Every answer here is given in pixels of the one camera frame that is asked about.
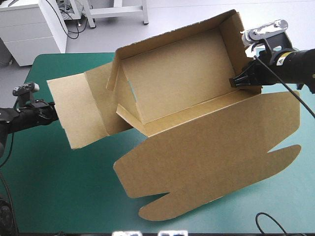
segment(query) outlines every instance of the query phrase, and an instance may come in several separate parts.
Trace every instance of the wire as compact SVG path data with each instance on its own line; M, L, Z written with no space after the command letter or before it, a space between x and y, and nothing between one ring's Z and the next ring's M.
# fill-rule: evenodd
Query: wire
M260 227L260 225L259 225L259 223L258 223L258 217L259 217L260 215L266 215L266 216L268 216L270 219L272 219L272 220L279 226L279 228L283 231L283 233L284 233L285 236L288 235L287 232L284 230L284 228L281 226L281 224L280 224L278 221L276 221L271 215L269 215L269 214L267 214L267 213L265 213L265 212L260 212L260 213L258 213L258 214L256 215L255 222L256 222L257 228L259 229L259 231L260 231L263 235L266 235L266 233L261 229L261 227Z
M62 11L62 12L64 12L65 14L67 14L67 15L73 20L73 18L70 16L70 14L67 13L65 10L63 10L63 9L59 9L59 10ZM68 30L68 32L70 32L70 33L82 33L83 31L85 31L85 29L86 29L86 27L87 27L87 24L88 24L88 19L85 21L85 26L84 26L84 29L83 29L83 30L79 31L78 27L76 26L77 32L73 32L73 31L70 31L70 30Z
M11 156L12 149L13 149L13 141L14 141L14 133L12 133L12 136L11 136L11 145L10 145L9 154L8 154L8 156L6 157L6 159L1 163L0 168L6 164L6 162L9 160L9 158L10 158L10 156Z
M15 217L15 212L14 212L14 208L13 208L13 201L12 201L12 197L11 197L11 192L10 192L9 186L5 182L5 179L4 179L4 177L3 177L1 172L0 172L0 179L1 179L1 182L3 183L3 185L4 185L4 188L6 190L6 194L7 194L8 198L9 198L11 211L12 211L13 224L14 224L14 229L15 229L15 236L18 236L19 235L19 229L18 229L18 225L16 223L16 217Z
M13 109L14 109L14 110L16 110L16 106L18 105L18 101L19 101L19 99L16 99L16 100L15 100L15 103L14 103L14 105L13 105ZM6 164L6 162L9 160L9 158L10 158L10 156L11 156L12 149L13 149L13 141L14 141L14 133L12 133L12 136L11 136L11 144L10 144L9 154L8 154L8 156L6 157L6 159L0 164L0 168Z
M60 25L61 25L61 27L62 27L62 29L63 29L63 31L64 31L64 33L67 35L67 37L68 38L71 38L71 39L77 39L78 37L79 37L79 29L78 29L78 27L77 27L77 36L75 36L75 37L71 37L66 31L65 31L65 29L64 29L64 27L63 27L63 24L61 23L61 20L60 20L60 18L59 18L59 16L58 16L58 14L57 14L57 12L56 12L56 10L54 9L54 7L50 4L50 2L48 1L48 0L46 0L46 2L50 5L50 7L53 9L53 11L55 12L55 14L56 14L56 16L57 16L57 18L58 18L58 20L59 20L59 23L60 23Z
M306 110L309 111L309 113L315 118L315 113L310 109L310 107L288 86L285 84L285 82L283 82L283 80L278 76L276 75L275 72L272 71L272 69L270 69L265 63L263 63L261 61L261 59L259 59L257 56L254 56L254 58L256 60L258 60L270 73L272 73L278 80L279 82L287 89L289 90L290 93L292 93L292 95L297 99L299 100L299 102L306 108Z

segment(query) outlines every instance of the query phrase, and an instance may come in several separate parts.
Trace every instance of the green table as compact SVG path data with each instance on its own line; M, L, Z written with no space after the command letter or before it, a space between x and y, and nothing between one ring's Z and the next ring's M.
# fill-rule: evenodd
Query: green table
M113 53L41 55L35 60L27 82L39 84L36 98L51 101L46 80L81 73L110 62L113 56ZM307 88L302 90L302 97L315 109L315 95ZM145 140L135 129L78 150L70 149L59 121L21 131L16 133L12 157L3 174L11 188L21 232L153 233L188 229L195 233L254 233L258 231L254 217L260 211L272 214L289 232L314 232L314 131L315 122L301 108L300 129L279 145L302 145L302 152L292 165L275 177L164 222L141 219L139 208L158 196L130 199L113 171L117 159ZM262 220L262 226L267 231L279 232L268 220Z

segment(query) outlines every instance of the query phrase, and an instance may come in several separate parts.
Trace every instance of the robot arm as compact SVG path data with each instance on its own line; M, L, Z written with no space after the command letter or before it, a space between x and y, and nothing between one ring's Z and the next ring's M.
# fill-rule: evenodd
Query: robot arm
M263 45L259 59L274 71L285 83L296 84L297 89L303 85L315 93L315 49L297 51L285 31L288 23L277 20L255 29L246 30L242 36L245 46ZM232 87L274 85L280 81L270 74L258 60L251 61L243 72L230 79Z
M19 108L0 108L0 157L4 153L8 134L58 120L53 102L34 99L33 93L38 90L38 85L33 82L19 86L13 90L13 95L18 97Z

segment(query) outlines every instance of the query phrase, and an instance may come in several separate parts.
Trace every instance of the unfolded cardboard flap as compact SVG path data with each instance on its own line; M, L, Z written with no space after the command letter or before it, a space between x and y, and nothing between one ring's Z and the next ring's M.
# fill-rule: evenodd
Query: unfolded cardboard flap
M108 63L47 82L72 149L131 128L116 114L114 93L104 89L110 70Z
M269 150L298 127L289 92L260 94L149 137L114 169L132 198L168 193L142 218L171 219L282 171L300 146Z

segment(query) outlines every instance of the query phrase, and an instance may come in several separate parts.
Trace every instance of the cardboard box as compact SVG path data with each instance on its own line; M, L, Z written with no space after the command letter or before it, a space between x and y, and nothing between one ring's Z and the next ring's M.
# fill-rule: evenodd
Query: cardboard box
M128 196L168 193L141 208L141 217L174 218L275 175L298 155L298 145L269 150L299 127L299 102L288 92L230 86L250 60L243 30L231 10L48 81L72 148L131 127L148 137L114 165Z

